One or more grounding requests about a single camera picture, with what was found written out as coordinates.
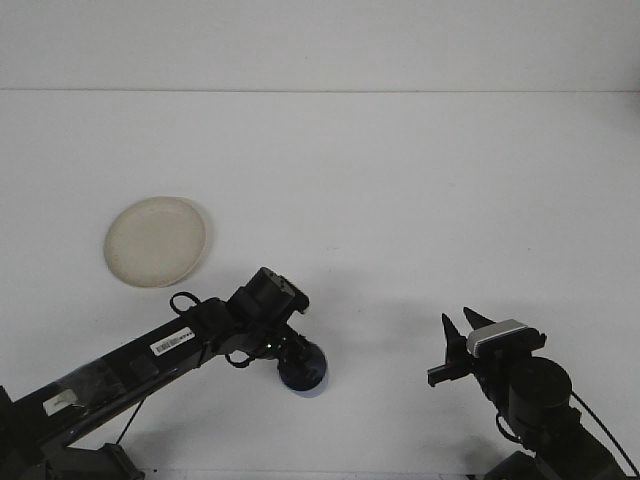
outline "label sticker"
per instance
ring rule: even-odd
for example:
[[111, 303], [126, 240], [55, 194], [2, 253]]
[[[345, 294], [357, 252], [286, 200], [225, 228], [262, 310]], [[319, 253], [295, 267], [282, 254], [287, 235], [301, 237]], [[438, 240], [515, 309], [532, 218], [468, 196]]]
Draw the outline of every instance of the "label sticker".
[[167, 338], [163, 338], [159, 342], [152, 344], [151, 351], [153, 351], [156, 357], [159, 357], [163, 353], [167, 353], [172, 348], [195, 338], [195, 336], [195, 333], [193, 333], [189, 327], [184, 327], [182, 330], [178, 330]]
[[51, 416], [54, 413], [58, 413], [60, 410], [65, 409], [78, 402], [78, 397], [73, 390], [67, 389], [64, 392], [60, 392], [55, 397], [47, 400], [42, 404], [44, 411], [47, 415]]

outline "black cable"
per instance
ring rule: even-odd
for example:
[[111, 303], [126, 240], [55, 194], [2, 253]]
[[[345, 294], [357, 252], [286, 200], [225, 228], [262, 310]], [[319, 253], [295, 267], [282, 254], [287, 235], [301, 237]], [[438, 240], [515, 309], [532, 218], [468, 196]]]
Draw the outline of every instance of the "black cable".
[[120, 445], [120, 441], [122, 440], [122, 437], [124, 437], [124, 434], [127, 433], [127, 430], [129, 430], [129, 427], [131, 426], [131, 424], [133, 423], [133, 419], [136, 418], [136, 415], [138, 414], [138, 412], [140, 411], [140, 408], [142, 408], [142, 404], [144, 403], [144, 401], [147, 399], [147, 397], [144, 397], [142, 400], [140, 400], [140, 403], [138, 404], [138, 406], [136, 407], [136, 411], [133, 412], [133, 415], [131, 415], [131, 418], [129, 419], [129, 421], [127, 422], [127, 424], [124, 427], [124, 430], [122, 430], [122, 433], [120, 434], [120, 436], [118, 437], [118, 440], [116, 441], [116, 445]]
[[241, 362], [234, 362], [231, 359], [231, 355], [229, 354], [226, 354], [224, 358], [227, 360], [227, 362], [229, 362], [231, 365], [233, 365], [236, 368], [247, 368], [251, 364], [251, 362], [253, 362], [256, 359], [256, 357], [254, 357], [253, 355], [249, 355], [248, 353], [247, 353], [247, 358], [245, 358]]
[[182, 315], [183, 313], [185, 313], [188, 310], [188, 309], [187, 310], [180, 310], [178, 308], [178, 306], [176, 305], [176, 298], [180, 298], [180, 297], [188, 298], [189, 300], [191, 300], [193, 302], [194, 305], [200, 305], [202, 303], [200, 301], [200, 299], [198, 297], [196, 297], [193, 293], [178, 292], [175, 295], [173, 295], [171, 297], [171, 299], [169, 300], [169, 305], [171, 306], [171, 310], [176, 312], [178, 315]]
[[631, 459], [629, 458], [629, 455], [627, 455], [627, 452], [624, 451], [624, 449], [622, 448], [622, 446], [618, 443], [618, 441], [615, 439], [615, 437], [613, 436], [613, 434], [609, 431], [609, 429], [607, 427], [604, 426], [604, 423], [602, 423], [602, 421], [597, 417], [597, 415], [595, 413], [593, 413], [593, 410], [591, 410], [589, 408], [589, 406], [584, 402], [584, 400], [582, 400], [578, 394], [576, 392], [571, 392], [571, 395], [573, 395], [573, 398], [575, 398], [578, 403], [580, 405], [582, 405], [582, 408], [584, 408], [587, 413], [589, 413], [589, 415], [591, 415], [593, 417], [593, 419], [596, 421], [596, 423], [600, 426], [600, 428], [602, 430], [604, 430], [604, 433], [607, 434], [607, 436], [609, 437], [609, 439], [611, 439], [611, 441], [613, 442], [613, 444], [616, 446], [616, 448], [618, 449], [618, 451], [620, 452], [620, 454], [624, 457], [624, 459], [627, 461], [627, 463], [629, 464], [629, 466], [631, 467], [631, 470], [633, 470], [633, 473], [636, 477], [640, 477], [640, 472], [638, 472], [638, 469], [636, 468], [636, 466], [633, 464], [633, 462], [631, 461]]

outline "cylindrical joint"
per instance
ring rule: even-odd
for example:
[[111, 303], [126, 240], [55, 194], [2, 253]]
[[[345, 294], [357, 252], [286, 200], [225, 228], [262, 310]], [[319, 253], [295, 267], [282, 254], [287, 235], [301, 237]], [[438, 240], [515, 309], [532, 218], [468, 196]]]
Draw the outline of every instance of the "cylindrical joint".
[[509, 372], [509, 425], [523, 437], [568, 407], [570, 396], [571, 379], [560, 365], [541, 357], [524, 359]]

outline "white paper plate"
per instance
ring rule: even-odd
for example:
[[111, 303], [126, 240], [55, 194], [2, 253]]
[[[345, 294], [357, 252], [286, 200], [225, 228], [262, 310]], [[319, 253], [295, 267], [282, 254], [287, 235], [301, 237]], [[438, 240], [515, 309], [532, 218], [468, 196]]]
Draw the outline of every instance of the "white paper plate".
[[113, 274], [129, 285], [165, 287], [198, 264], [205, 245], [205, 222], [188, 200], [153, 197], [116, 218], [104, 257]]

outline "white table surface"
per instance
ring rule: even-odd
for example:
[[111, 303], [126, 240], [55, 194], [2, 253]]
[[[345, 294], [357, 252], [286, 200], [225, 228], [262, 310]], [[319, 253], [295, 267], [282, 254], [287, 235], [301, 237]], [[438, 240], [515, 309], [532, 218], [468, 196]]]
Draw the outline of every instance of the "white table surface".
[[145, 471], [148, 480], [469, 480], [466, 475], [420, 473], [345, 473], [345, 472], [247, 472], [220, 470]]
[[[291, 324], [328, 357], [321, 394], [214, 360], [147, 401], [124, 441], [140, 467], [486, 471], [513, 450], [492, 406], [471, 378], [426, 384], [440, 314], [466, 333], [463, 306], [547, 333], [640, 457], [639, 95], [5, 91], [0, 145], [14, 399], [173, 318], [175, 291], [226, 299], [266, 265], [311, 298]], [[202, 205], [213, 244], [186, 281], [140, 290], [102, 241], [152, 195]]]

